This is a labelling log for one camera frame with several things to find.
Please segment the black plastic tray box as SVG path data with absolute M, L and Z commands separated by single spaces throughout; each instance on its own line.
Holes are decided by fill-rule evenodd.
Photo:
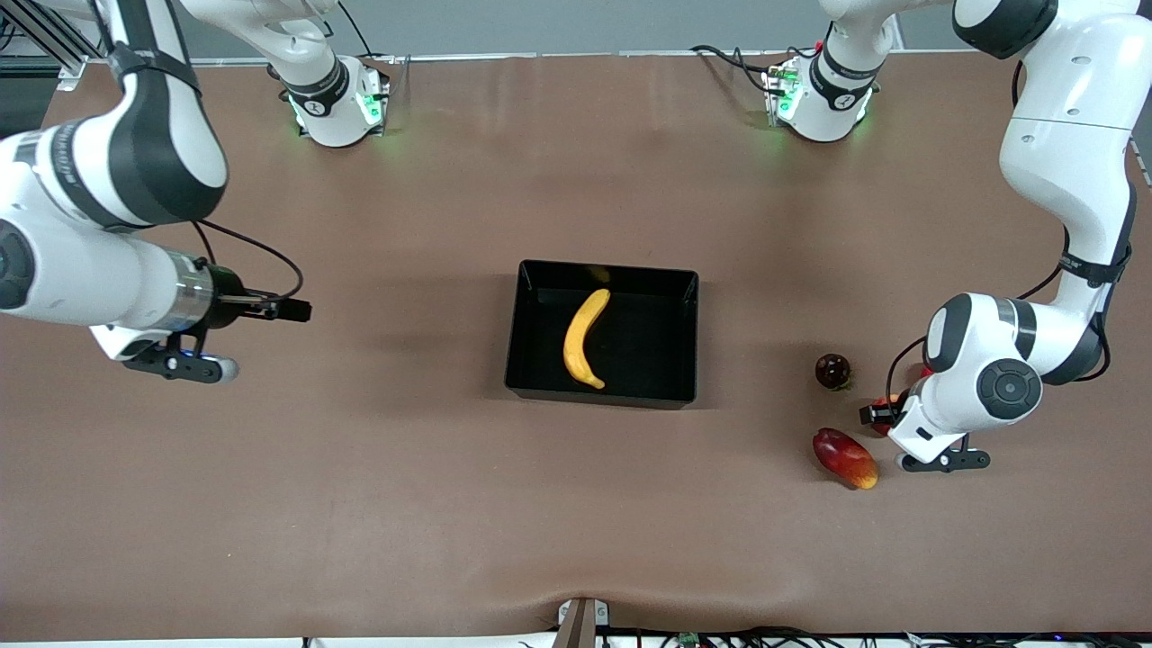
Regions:
M 601 390 L 573 379 L 563 363 L 564 331 L 594 291 L 611 291 L 585 342 Z M 697 395 L 699 292 L 690 270 L 523 261 L 505 385 L 535 401 L 683 409 Z

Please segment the yellow banana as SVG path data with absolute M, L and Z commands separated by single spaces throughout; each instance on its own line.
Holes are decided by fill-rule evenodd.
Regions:
M 591 329 L 599 321 L 609 300 L 611 291 L 592 292 L 573 315 L 571 323 L 564 331 L 562 344 L 562 360 L 569 376 L 579 384 L 585 384 L 594 390 L 605 389 L 605 383 L 597 377 L 591 368 L 588 353 L 585 353 L 585 342 L 588 342 Z

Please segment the red yellow mango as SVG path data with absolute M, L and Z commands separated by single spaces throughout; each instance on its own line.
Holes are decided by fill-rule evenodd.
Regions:
M 879 466 L 872 453 L 839 429 L 823 427 L 812 437 L 814 459 L 852 488 L 869 490 L 879 482 Z

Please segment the dark purple mangosteen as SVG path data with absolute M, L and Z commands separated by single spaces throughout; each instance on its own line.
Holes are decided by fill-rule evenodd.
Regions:
M 850 390 L 852 387 L 851 361 L 841 354 L 824 354 L 814 361 L 814 380 L 818 380 L 823 389 L 832 392 Z

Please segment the brown table mat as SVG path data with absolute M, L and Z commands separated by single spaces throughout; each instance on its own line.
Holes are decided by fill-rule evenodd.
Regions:
M 1053 269 L 996 153 L 1013 66 L 897 54 L 850 140 L 771 129 L 692 55 L 391 67 L 381 137 L 302 140 L 256 67 L 200 68 L 214 219 L 291 257 L 306 324 L 209 337 L 238 378 L 113 364 L 0 319 L 0 640 L 513 635 L 564 600 L 651 630 L 1152 630 L 1152 190 L 1111 372 L 973 437 L 990 468 L 852 490 L 814 462 L 961 292 Z M 685 409 L 520 399 L 523 259 L 702 279 Z M 848 357 L 852 387 L 814 380 Z

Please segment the aluminium frame with diagonal struts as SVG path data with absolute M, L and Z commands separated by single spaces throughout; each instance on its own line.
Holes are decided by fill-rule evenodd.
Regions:
M 52 80 L 69 92 L 108 44 L 99 0 L 0 0 L 0 80 Z

